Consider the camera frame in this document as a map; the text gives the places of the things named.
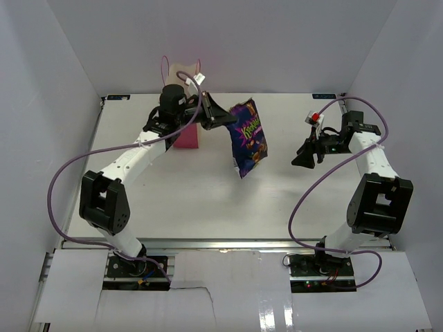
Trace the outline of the purple nut snack bag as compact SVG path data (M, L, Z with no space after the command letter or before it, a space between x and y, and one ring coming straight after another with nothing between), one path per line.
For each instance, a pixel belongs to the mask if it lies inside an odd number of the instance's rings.
M230 134L234 166L244 178L268 156L268 145L254 99L236 104L229 113L237 121L226 125Z

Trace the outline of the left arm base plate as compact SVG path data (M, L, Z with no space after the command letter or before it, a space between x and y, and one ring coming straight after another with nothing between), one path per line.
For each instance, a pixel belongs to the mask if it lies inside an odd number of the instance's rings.
M168 291L169 282L152 262L125 261L111 256L105 270L102 289L106 291Z

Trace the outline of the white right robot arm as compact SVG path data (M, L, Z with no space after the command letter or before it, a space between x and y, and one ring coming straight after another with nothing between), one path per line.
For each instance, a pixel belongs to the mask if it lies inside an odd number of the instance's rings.
M366 242L400 231L413 184L392 168L379 144L378 126L366 124L363 112L344 113L340 130L324 127L323 118L315 112L308 114L305 121L311 125L311 132L292 165L312 169L328 154L352 154L361 175L344 224L316 244L313 269L327 276L341 268L349 254Z

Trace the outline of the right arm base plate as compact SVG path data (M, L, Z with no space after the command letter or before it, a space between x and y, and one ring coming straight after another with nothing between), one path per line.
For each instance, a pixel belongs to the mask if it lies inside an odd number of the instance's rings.
M291 253L283 257L282 265L289 270L293 294L356 291L350 258L320 259L316 255Z

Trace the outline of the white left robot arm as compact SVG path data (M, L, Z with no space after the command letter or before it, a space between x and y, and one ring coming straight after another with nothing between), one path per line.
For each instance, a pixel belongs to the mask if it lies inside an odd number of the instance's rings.
M237 118L210 96L188 97L184 88L163 88L159 105L150 112L134 146L99 172L89 170L81 181L79 215L97 229L118 254L132 276L145 271L142 243L129 229L130 207L126 189L159 156L167 152L187 124L199 123L205 130L231 125Z

